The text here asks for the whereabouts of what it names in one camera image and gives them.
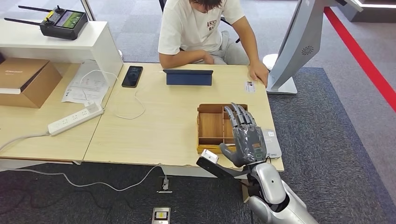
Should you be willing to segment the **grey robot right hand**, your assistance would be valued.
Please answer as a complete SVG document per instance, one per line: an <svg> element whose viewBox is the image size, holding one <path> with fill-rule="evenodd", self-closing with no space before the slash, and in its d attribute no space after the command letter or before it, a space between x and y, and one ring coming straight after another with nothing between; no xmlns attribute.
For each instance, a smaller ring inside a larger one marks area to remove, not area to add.
<svg viewBox="0 0 396 224"><path fill-rule="evenodd" d="M267 149L261 127L257 125L252 114L241 105L231 105L232 108L225 106L224 110L231 122L235 151L221 143L219 147L222 154L236 167L265 161Z"/></svg>

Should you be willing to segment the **person's left hand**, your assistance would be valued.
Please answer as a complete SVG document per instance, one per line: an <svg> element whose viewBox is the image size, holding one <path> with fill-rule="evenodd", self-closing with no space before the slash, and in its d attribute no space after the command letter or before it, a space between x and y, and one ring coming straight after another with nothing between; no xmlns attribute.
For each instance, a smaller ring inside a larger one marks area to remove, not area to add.
<svg viewBox="0 0 396 224"><path fill-rule="evenodd" d="M268 86L269 70L261 61L251 62L249 65L249 75L252 80L260 81L265 87Z"/></svg>

